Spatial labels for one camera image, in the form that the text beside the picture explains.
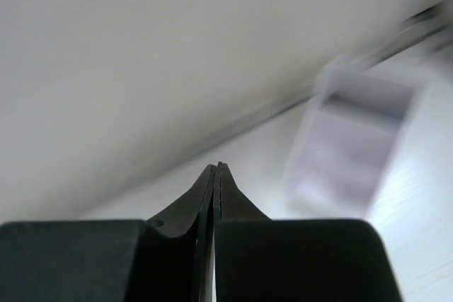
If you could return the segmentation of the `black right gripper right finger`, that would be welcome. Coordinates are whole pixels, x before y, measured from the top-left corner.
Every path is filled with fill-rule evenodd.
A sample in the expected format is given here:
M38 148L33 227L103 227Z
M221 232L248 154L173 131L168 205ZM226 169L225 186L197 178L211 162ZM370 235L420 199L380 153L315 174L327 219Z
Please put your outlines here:
M218 301L401 301L384 244L359 219L273 220L238 188L227 164L214 178Z

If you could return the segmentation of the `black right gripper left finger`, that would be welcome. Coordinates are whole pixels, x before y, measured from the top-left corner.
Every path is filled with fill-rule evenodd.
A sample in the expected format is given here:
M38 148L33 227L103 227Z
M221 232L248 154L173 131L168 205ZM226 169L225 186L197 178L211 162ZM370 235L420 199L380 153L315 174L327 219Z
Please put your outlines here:
M150 219L1 227L2 301L198 301L212 242L216 168Z

